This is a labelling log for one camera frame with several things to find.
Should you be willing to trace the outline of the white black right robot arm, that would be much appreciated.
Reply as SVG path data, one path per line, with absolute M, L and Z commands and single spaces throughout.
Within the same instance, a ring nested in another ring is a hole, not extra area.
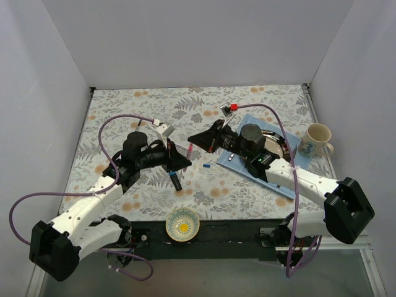
M 313 213 L 289 215 L 282 222 L 280 238 L 287 246 L 294 246 L 307 236 L 332 236 L 353 244 L 375 216 L 355 179 L 338 181 L 292 166 L 265 148 L 265 136 L 256 124 L 245 124 L 240 132 L 234 132 L 217 120 L 208 130 L 188 137 L 188 141 L 209 153 L 221 148 L 243 157 L 253 177 L 298 189 L 300 195 L 321 208 Z

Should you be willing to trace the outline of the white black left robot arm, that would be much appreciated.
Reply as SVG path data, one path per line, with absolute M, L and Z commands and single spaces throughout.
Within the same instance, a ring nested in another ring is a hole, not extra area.
M 80 260 L 103 246 L 126 247 L 132 239 L 128 219 L 111 215 L 91 226 L 94 219 L 138 181 L 141 170 L 160 166 L 174 174 L 190 165 L 170 139 L 150 144 L 143 132 L 130 133 L 86 197 L 51 222 L 40 221 L 33 227 L 29 259 L 61 282 L 74 272 Z

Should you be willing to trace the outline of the black blue highlighter pen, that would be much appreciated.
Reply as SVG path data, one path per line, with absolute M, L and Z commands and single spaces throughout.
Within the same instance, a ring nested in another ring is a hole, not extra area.
M 170 172 L 170 178 L 171 178 L 171 181 L 172 181 L 173 186 L 175 187 L 176 191 L 177 192 L 181 191 L 183 188 L 181 186 L 181 183 L 179 181 L 179 178 L 178 178 L 176 172 L 171 171 Z

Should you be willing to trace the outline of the pink marker pen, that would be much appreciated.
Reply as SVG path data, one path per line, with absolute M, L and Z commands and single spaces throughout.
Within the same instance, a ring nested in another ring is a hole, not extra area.
M 191 153 L 189 153 L 188 150 L 187 150 L 186 158 L 187 158 L 188 160 L 190 160 L 190 157 L 191 157 Z

